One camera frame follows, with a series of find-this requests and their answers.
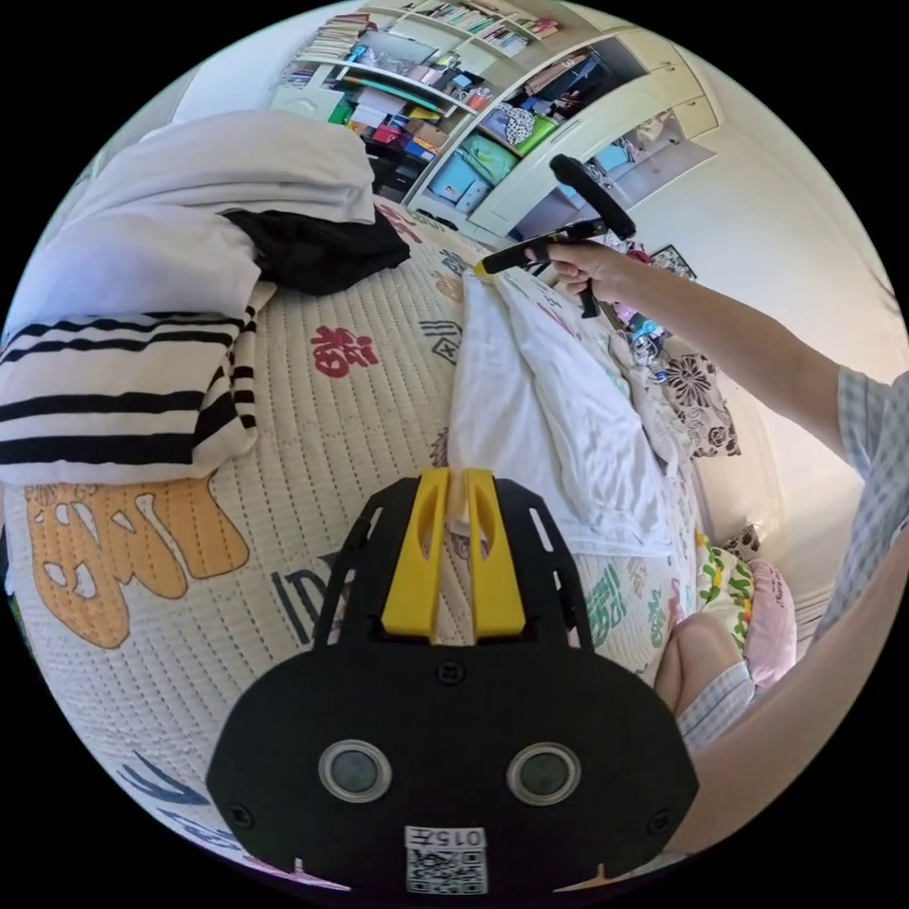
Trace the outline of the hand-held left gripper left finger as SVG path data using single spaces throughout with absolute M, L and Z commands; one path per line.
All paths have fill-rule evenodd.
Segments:
M 417 481 L 383 606 L 383 630 L 391 636 L 436 639 L 449 486 L 447 468 L 427 470 Z

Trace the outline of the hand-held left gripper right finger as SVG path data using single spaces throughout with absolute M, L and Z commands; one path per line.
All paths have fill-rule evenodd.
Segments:
M 519 638 L 526 628 L 526 612 L 495 478 L 490 471 L 467 469 L 464 490 L 475 641 L 482 645 Z

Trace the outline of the person's right hand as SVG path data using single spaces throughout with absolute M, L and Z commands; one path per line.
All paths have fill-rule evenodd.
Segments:
M 572 294 L 590 289 L 601 302 L 633 303 L 648 268 L 596 242 L 551 244 L 549 262 L 558 282 Z

